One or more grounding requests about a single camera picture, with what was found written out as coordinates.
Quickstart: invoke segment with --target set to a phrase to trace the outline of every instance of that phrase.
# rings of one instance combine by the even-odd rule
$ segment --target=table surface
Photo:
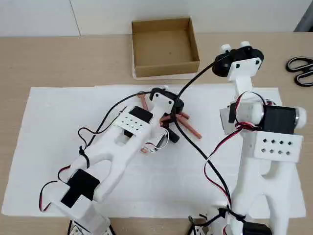
[[[306,201],[307,217],[291,219],[290,235],[313,233],[313,105],[312,88],[294,84],[285,62],[297,55],[313,56],[313,33],[205,33],[197,34],[200,69],[211,63],[222,44],[238,47],[250,41],[265,60],[253,78],[255,87],[278,87],[284,105],[308,112],[298,171]],[[58,38],[0,38],[0,205],[8,181],[12,156],[31,87],[92,87],[107,84],[171,84],[175,81],[136,81],[132,78],[130,35]],[[198,83],[224,83],[211,71]],[[7,217],[0,215],[0,235],[66,234],[66,218]],[[184,235],[187,219],[112,219],[117,235]]]

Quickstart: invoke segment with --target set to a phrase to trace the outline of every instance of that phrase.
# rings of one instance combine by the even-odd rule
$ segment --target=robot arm
[[[153,89],[151,112],[137,106],[124,109],[107,132],[85,150],[90,166],[103,160],[111,161],[106,179],[100,181],[87,173],[86,159],[79,157],[67,171],[67,183],[58,181],[54,185],[50,194],[52,204],[93,235],[104,234],[110,221],[95,210],[93,201],[101,203],[107,198],[147,140],[153,139],[155,133],[164,135],[164,131],[160,132],[159,120],[164,113],[171,112],[175,101],[172,95],[162,89]]]
[[[306,124],[307,115],[300,107],[268,105],[263,98],[250,92],[253,90],[251,77],[256,74],[264,56],[248,42],[242,42],[241,46],[235,50],[230,50],[229,45],[222,46],[224,54],[220,57],[225,53],[230,56],[213,68],[216,75],[227,76],[235,85],[234,102],[220,110],[225,133],[231,133],[237,122],[257,126],[254,131],[241,132],[242,155],[231,209],[236,214],[246,215],[254,200],[265,195],[270,210],[270,228],[256,223],[243,224],[229,215],[230,229],[233,235],[286,235],[290,184],[297,171],[303,140],[302,136],[294,134],[294,130]],[[270,168],[267,175],[260,171],[262,166]]]

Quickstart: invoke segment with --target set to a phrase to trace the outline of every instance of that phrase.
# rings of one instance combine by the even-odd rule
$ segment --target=cardboard box
[[[133,21],[137,77],[195,73],[199,55],[190,18]]]

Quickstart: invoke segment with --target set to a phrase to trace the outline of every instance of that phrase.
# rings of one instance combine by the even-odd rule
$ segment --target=scissors
[[[292,67],[291,64],[295,61],[301,61],[305,62],[304,65],[300,65],[298,67]],[[313,75],[313,59],[310,59],[308,57],[304,56],[297,56],[291,58],[287,63],[286,63],[286,70],[288,72],[299,72],[302,71],[303,73],[298,74],[294,78],[294,82],[301,86],[301,87],[311,87],[313,86],[313,82],[302,82],[301,80],[305,77],[308,77],[310,75]]]

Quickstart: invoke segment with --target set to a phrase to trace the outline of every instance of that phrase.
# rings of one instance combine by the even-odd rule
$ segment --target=wooden stick
[[[140,100],[141,100],[142,108],[143,108],[144,110],[149,111],[148,105],[147,105],[147,102],[146,102],[146,99],[145,99],[145,96],[146,96],[145,94],[140,94],[140,95],[138,95],[138,97],[139,97]]]
[[[181,115],[176,115],[177,120],[184,126],[186,127],[195,137],[197,137],[198,139],[202,138],[202,135],[197,132],[191,125],[189,125],[187,123],[187,119],[185,119],[184,117],[182,117]]]
[[[184,113],[184,112],[181,112],[180,115],[182,115],[186,119],[190,118],[190,116],[187,113]]]
[[[171,115],[162,117],[160,121],[164,122],[164,121],[168,121],[169,119],[171,119]]]

